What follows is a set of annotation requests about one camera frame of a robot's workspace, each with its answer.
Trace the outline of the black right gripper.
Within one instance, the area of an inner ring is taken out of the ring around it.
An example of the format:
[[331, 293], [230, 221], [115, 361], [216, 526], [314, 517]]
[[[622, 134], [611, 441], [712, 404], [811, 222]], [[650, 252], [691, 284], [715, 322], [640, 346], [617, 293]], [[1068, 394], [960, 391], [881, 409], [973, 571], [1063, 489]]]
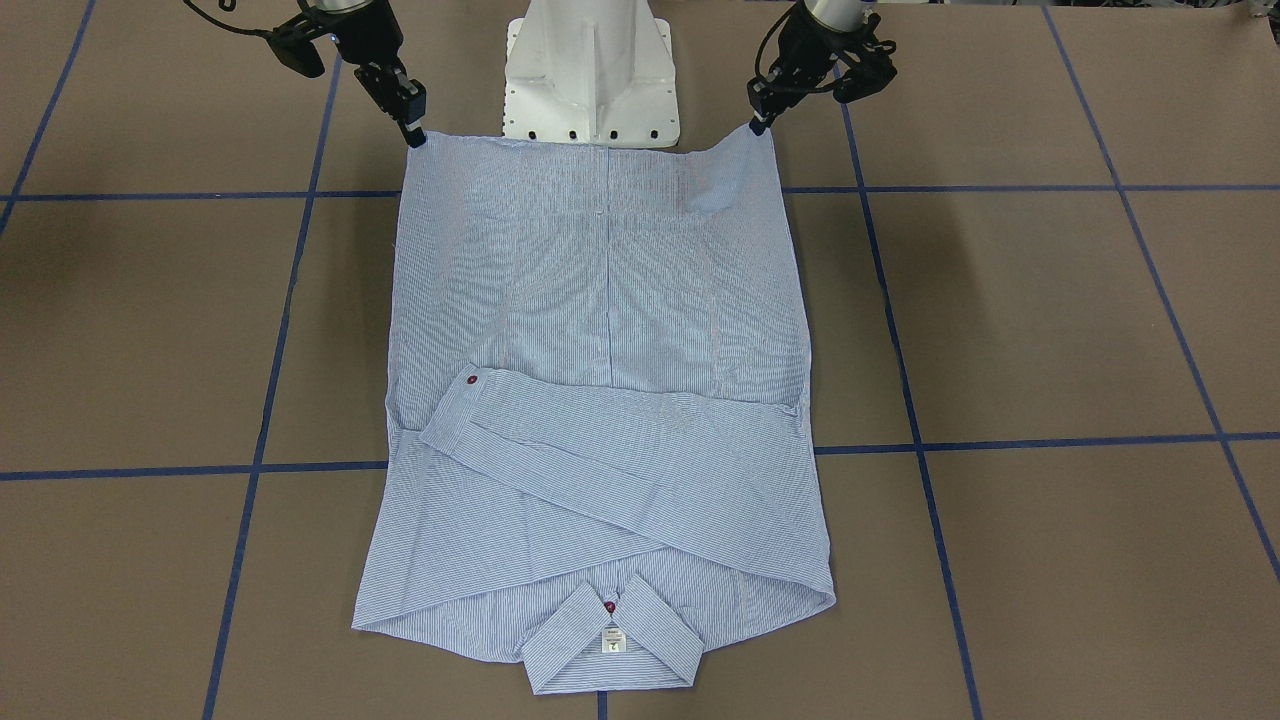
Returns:
[[408, 77], [399, 59], [403, 33], [392, 8], [342, 8], [325, 12], [340, 18], [335, 36], [342, 59], [367, 79], [367, 94], [398, 127], [411, 149], [425, 145], [421, 120], [426, 113], [425, 87]]

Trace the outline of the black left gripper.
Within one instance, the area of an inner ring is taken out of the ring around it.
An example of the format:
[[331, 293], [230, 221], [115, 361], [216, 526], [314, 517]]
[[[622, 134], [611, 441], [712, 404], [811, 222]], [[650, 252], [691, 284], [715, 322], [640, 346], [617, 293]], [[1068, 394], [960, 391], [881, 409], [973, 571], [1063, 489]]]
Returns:
[[764, 79], [748, 82], [750, 131], [763, 136], [799, 104], [800, 94], [823, 92], [820, 82], [832, 72], [837, 51], [845, 51], [850, 40], [850, 12], [788, 12], [780, 31], [780, 91]]

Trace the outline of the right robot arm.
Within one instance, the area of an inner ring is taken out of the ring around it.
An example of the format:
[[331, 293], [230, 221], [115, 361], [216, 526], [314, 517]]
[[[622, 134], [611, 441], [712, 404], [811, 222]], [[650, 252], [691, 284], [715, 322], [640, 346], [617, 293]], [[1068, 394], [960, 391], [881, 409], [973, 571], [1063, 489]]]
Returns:
[[340, 59], [370, 99], [398, 127], [406, 143], [420, 147], [428, 95], [401, 60], [404, 37], [389, 1], [301, 1], [303, 37], [330, 36]]

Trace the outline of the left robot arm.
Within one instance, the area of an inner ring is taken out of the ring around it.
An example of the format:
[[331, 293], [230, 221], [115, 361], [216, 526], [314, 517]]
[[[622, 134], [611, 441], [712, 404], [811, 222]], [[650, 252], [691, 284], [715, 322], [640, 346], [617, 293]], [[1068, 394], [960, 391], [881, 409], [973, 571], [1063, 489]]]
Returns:
[[760, 41], [748, 82], [749, 129], [763, 136], [812, 95], [841, 104], [883, 90], [895, 77], [896, 42], [879, 41], [881, 17], [864, 1], [795, 1]]

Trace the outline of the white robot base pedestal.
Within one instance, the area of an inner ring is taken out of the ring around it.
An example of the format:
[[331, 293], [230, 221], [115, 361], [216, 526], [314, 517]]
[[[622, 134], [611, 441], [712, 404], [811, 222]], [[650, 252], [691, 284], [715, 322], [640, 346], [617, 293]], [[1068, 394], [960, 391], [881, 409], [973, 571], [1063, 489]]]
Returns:
[[646, 1], [532, 1], [506, 28], [502, 133], [672, 149], [681, 120], [669, 23]]

